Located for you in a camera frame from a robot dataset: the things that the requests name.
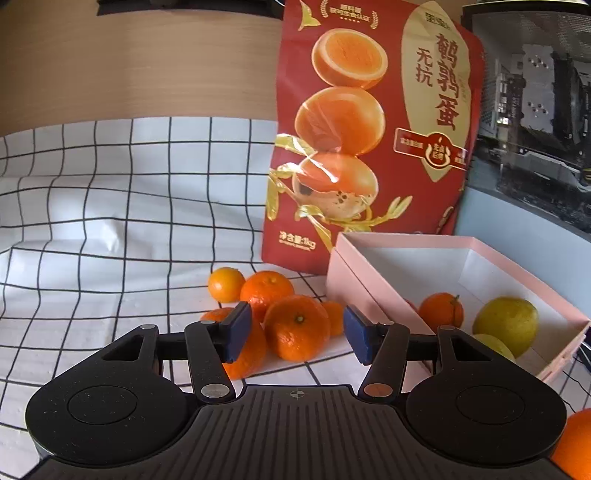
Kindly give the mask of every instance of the white grid tablecloth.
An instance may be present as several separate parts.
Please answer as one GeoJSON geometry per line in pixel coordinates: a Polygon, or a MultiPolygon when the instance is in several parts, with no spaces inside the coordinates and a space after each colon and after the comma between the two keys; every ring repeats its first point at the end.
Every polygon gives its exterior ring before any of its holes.
{"type": "MultiPolygon", "coordinates": [[[[181,332],[218,308],[212,269],[280,271],[296,293],[323,300],[324,277],[260,258],[276,131],[269,121],[166,117],[0,137],[0,480],[38,461],[24,411],[39,386],[138,325],[181,332]]],[[[269,355],[234,385],[357,389],[367,369],[341,337],[304,364],[269,355]]],[[[165,375],[190,391],[187,362],[168,362],[165,375]]],[[[590,384],[579,361],[553,382],[569,411],[591,406],[590,384]]]]}

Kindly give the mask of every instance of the red snack bag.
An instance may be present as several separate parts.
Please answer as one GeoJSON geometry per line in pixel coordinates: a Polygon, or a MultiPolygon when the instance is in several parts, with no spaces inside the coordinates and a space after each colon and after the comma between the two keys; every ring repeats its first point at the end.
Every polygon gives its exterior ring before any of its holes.
{"type": "Polygon", "coordinates": [[[262,258],[324,274],[339,231],[450,231],[484,64],[435,2],[306,1],[284,13],[262,258]]]}

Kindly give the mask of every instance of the pink box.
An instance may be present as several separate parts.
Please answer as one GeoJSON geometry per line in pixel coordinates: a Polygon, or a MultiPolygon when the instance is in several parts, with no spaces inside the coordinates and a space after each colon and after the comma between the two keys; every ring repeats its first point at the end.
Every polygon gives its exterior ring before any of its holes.
{"type": "MultiPolygon", "coordinates": [[[[436,292],[459,295],[467,333],[486,302],[500,296],[526,299],[537,308],[540,326],[517,364],[546,383],[576,352],[590,324],[548,285],[472,237],[341,233],[330,255],[326,290],[328,298],[355,305],[372,322],[402,323],[412,333],[429,334],[404,299],[418,306],[436,292]]],[[[407,388],[430,374],[427,367],[411,371],[407,388]]]]}

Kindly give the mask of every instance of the orange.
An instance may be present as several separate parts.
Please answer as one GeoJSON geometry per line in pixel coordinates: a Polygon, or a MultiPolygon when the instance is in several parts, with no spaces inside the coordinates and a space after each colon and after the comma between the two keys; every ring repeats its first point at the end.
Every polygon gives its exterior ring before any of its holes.
{"type": "Polygon", "coordinates": [[[294,294],[294,287],[283,275],[273,271],[257,272],[246,280],[240,292],[240,301],[251,305],[252,320],[262,323],[269,305],[294,294]]]}
{"type": "Polygon", "coordinates": [[[263,327],[269,348],[291,362],[314,358],[330,337],[328,313],[318,300],[304,295],[292,295],[273,303],[263,327]]]}
{"type": "Polygon", "coordinates": [[[312,65],[329,85],[367,89],[386,73],[388,56],[379,43],[364,33],[333,28],[314,44],[312,65]]]}
{"type": "Polygon", "coordinates": [[[552,461],[574,480],[591,480],[591,408],[569,417],[552,461]]]}
{"type": "Polygon", "coordinates": [[[459,328],[464,321],[464,307],[459,296],[451,293],[434,293],[427,297],[418,308],[418,314],[435,333],[441,325],[459,328]]]}
{"type": "Polygon", "coordinates": [[[236,268],[222,267],[215,270],[207,281],[207,289],[214,300],[222,303],[238,301],[244,285],[244,276],[236,268]]]}
{"type": "MultiPolygon", "coordinates": [[[[221,322],[232,310],[227,307],[212,310],[203,314],[200,320],[221,322]]],[[[253,322],[251,332],[242,347],[240,355],[238,355],[238,359],[231,364],[223,364],[224,370],[230,380],[240,380],[241,378],[250,377],[261,367],[266,354],[267,341],[265,340],[265,333],[262,331],[259,323],[253,322]]]]}
{"type": "Polygon", "coordinates": [[[295,115],[295,131],[319,152],[361,155],[384,136],[386,119],[365,90],[329,87],[308,98],[295,115]]]}
{"type": "Polygon", "coordinates": [[[324,301],[322,306],[329,315],[330,320],[330,336],[334,337],[343,334],[343,314],[345,307],[335,301],[324,301]]]}

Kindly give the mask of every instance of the crosshair marking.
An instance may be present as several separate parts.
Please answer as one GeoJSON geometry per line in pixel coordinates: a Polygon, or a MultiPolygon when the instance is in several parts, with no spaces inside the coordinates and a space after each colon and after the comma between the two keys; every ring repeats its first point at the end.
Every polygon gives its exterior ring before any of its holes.
{"type": "Polygon", "coordinates": [[[304,392],[302,392],[302,390],[294,390],[293,392],[288,393],[288,395],[290,397],[295,398],[296,400],[299,400],[301,397],[305,396],[306,394],[304,392]]]}

